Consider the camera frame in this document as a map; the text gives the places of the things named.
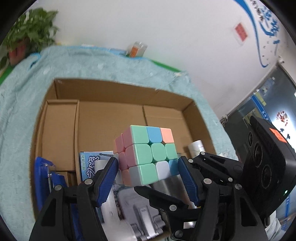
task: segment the camera lens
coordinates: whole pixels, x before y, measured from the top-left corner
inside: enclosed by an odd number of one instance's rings
[[[254,163],[256,167],[259,167],[262,161],[262,147],[257,143],[254,149]]]
[[[268,188],[271,182],[271,169],[269,165],[265,165],[263,168],[261,182],[264,188]]]
[[[249,146],[251,147],[252,144],[253,144],[253,134],[252,134],[252,132],[249,132],[248,142],[249,142]]]

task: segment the red sticker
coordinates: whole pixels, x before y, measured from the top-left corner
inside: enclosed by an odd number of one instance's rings
[[[277,130],[272,129],[272,128],[269,128],[269,129],[273,132],[273,134],[277,137],[277,139],[279,141],[284,142],[284,143],[287,143],[286,139],[283,138],[283,136]]]
[[[244,42],[246,40],[246,38],[248,37],[243,25],[241,23],[239,23],[236,27],[235,27],[236,32],[238,33],[240,39]]]

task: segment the blue box with chinese text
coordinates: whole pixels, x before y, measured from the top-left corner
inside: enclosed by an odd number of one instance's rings
[[[80,152],[81,180],[94,177],[94,162],[96,160],[109,160],[110,157],[113,157],[113,151]]]

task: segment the green cube tile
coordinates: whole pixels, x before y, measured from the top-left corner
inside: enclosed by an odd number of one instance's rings
[[[152,162],[152,152],[148,144],[134,144],[134,149],[137,165],[143,165]]]
[[[174,143],[165,144],[165,150],[167,153],[167,158],[166,158],[167,161],[173,160],[173,159],[178,159],[176,146]]]
[[[156,167],[153,163],[140,165],[138,167],[142,185],[148,185],[158,181]]]
[[[165,146],[162,143],[153,143],[150,145],[152,151],[152,162],[164,161],[167,158]]]
[[[146,126],[131,125],[131,135],[134,144],[149,143],[149,137]]]

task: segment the blue cube tile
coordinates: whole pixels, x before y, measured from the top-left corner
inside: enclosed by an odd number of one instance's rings
[[[159,127],[147,126],[149,144],[161,143],[163,138]]]
[[[179,175],[178,169],[178,159],[169,160],[168,164],[170,165],[170,173],[172,176]]]

